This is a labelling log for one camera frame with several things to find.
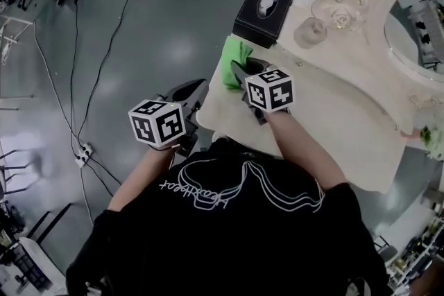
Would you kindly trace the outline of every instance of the vanity table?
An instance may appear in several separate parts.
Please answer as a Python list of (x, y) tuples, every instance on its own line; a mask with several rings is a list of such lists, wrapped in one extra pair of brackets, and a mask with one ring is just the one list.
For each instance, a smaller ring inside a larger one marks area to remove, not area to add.
[[(396, 1), (293, 0), (271, 49), (240, 39), (253, 48), (252, 57), (293, 74), (291, 114), (333, 156), (349, 181), (380, 193), (391, 186), (406, 146), (400, 131), (412, 133), (417, 111), (439, 110), (444, 100), (444, 76), (409, 58), (421, 51), (408, 31), (400, 29), (399, 19), (393, 23), (389, 17), (388, 31), (399, 33), (387, 37), (396, 43), (387, 42), (385, 24)], [(294, 33), (309, 17), (324, 21), (327, 38), (303, 49)], [(396, 51), (397, 46), (403, 50)], [(199, 124), (279, 156), (271, 129), (256, 122), (241, 96), (223, 86), (219, 63), (197, 115)]]

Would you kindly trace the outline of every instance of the table surface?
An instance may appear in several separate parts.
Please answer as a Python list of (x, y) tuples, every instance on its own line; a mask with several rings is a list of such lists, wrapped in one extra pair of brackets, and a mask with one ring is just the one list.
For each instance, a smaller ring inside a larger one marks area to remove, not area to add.
[[(362, 189), (386, 193), (395, 177), (406, 140), (369, 96), (337, 77), (274, 46), (264, 49), (245, 39), (250, 55), (286, 67), (294, 77), (292, 115), (333, 156), (347, 179)], [(220, 62), (208, 95), (197, 114), (201, 126), (218, 131), (256, 150), (281, 156), (268, 124), (259, 125), (241, 101), (221, 81)]]

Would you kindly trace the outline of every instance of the black t-shirt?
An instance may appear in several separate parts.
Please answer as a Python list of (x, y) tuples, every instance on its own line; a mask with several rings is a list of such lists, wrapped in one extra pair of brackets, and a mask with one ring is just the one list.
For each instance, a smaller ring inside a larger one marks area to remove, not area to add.
[(112, 295), (345, 296), (356, 280), (381, 295), (387, 283), (348, 184), (324, 193), (299, 166), (228, 153), (195, 153), (101, 214), (68, 269), (70, 295), (103, 276)]

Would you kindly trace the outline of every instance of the black tissue box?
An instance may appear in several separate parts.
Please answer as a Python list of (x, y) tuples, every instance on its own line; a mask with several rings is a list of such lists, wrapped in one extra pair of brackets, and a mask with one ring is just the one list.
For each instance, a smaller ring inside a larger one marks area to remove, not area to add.
[(279, 37), (293, 0), (276, 0), (266, 14), (259, 12), (260, 1), (244, 1), (234, 22), (233, 33), (269, 49)]

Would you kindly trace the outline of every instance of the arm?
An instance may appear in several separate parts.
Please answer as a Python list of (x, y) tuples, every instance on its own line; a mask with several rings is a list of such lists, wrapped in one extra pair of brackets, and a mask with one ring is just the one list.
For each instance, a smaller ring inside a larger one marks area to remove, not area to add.
[(304, 168), (326, 191), (347, 182), (332, 156), (290, 114), (265, 114), (282, 156)]
[(128, 179), (111, 199), (108, 209), (121, 211), (133, 201), (155, 178), (166, 172), (174, 156), (174, 149), (150, 149)]

